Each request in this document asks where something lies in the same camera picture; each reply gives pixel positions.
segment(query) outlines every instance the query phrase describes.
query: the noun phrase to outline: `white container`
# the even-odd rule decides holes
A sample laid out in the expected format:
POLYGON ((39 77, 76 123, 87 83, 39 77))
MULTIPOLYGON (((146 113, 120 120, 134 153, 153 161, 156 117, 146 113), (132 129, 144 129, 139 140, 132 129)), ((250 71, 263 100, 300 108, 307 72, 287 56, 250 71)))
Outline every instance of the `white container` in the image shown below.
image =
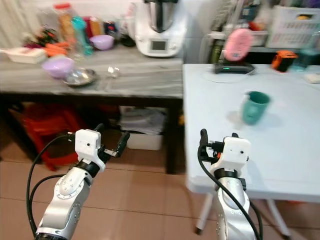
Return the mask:
POLYGON ((130 133, 130 138, 126 143, 129 149, 160 150, 162 145, 162 135, 148 135, 130 133))
POLYGON ((308 43, 311 35, 317 31, 319 23, 319 8, 276 5, 273 8, 273 23, 266 47, 301 49, 308 43))
POLYGON ((46 51, 41 48, 16 47, 2 52, 16 63, 37 64, 47 59, 46 51))
POLYGON ((268 36, 268 31, 251 31, 253 36, 252 47, 263 46, 268 36))

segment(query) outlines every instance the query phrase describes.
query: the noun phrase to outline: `lavender bowl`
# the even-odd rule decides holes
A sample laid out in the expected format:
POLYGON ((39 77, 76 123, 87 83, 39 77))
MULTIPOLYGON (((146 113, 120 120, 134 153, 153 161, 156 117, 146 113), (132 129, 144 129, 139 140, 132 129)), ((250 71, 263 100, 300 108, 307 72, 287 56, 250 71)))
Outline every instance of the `lavender bowl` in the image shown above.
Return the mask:
POLYGON ((41 66, 50 76, 64 79, 75 68, 75 62, 71 58, 57 56, 47 60, 41 66))
POLYGON ((108 50, 114 45, 114 38, 110 35, 97 35, 90 37, 90 41, 99 50, 108 50))

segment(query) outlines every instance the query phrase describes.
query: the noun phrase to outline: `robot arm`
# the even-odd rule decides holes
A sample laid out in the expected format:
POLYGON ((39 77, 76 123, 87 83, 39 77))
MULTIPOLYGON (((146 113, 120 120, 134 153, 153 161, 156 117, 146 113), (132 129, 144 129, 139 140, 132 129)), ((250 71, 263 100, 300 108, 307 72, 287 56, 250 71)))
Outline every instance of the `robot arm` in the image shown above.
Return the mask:
MULTIPOLYGON (((242 206, 242 210, 248 213, 250 201, 245 192, 246 182, 239 178, 239 175, 249 159, 250 142, 233 133, 232 137, 225 137, 223 142, 208 143, 207 131, 202 129, 200 134, 199 161, 211 163, 208 172, 234 196, 242 206), (208 156, 207 148, 213 150, 213 157, 208 156)), ((213 206, 217 213, 216 232, 218 239, 255 240, 251 224, 235 201, 218 185, 215 190, 213 206)))
POLYGON ((54 187, 51 203, 46 208, 36 231, 36 240, 70 240, 80 218, 93 178, 105 169, 110 157, 120 157, 130 137, 125 132, 115 150, 101 145, 102 126, 96 130, 81 129, 75 133, 75 151, 79 163, 61 177, 54 187))

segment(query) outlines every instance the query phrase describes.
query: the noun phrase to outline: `tiled floor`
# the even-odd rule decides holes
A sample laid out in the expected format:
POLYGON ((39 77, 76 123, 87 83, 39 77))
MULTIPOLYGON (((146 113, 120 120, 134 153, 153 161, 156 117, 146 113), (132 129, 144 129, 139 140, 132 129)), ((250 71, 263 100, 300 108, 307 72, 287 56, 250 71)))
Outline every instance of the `tiled floor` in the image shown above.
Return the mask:
MULTIPOLYGON (((31 161, 0 129, 0 239, 32 240, 25 190, 31 161)), ((114 147, 119 134, 107 132, 104 140, 114 147)), ((166 175, 165 151, 126 149, 122 158, 111 160, 99 174, 84 204, 74 240, 215 240, 214 211, 201 236, 194 234, 204 196, 185 187, 184 174, 166 175)), ((65 173, 62 167, 58 173, 65 173)), ((33 184, 52 175, 44 165, 37 165, 33 184)), ((41 185, 35 195, 33 211, 38 223, 51 201, 57 180, 41 185)), ((280 240, 269 210, 263 200, 254 201, 265 218, 264 239, 280 240)), ((277 206, 290 227, 294 240, 320 240, 320 205, 291 204, 277 206)))

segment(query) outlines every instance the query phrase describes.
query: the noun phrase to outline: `gray countertop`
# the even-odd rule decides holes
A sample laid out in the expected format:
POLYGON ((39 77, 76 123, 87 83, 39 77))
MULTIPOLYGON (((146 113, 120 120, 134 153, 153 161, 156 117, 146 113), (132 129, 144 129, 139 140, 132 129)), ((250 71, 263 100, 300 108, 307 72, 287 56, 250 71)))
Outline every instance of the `gray countertop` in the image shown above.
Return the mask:
POLYGON ((11 62, 0 54, 0 93, 182 99, 182 64, 180 58, 150 58, 135 47, 116 46, 76 63, 95 70, 99 80, 74 88, 50 77, 41 64, 11 62), (119 68, 120 77, 107 77, 108 66, 119 68))

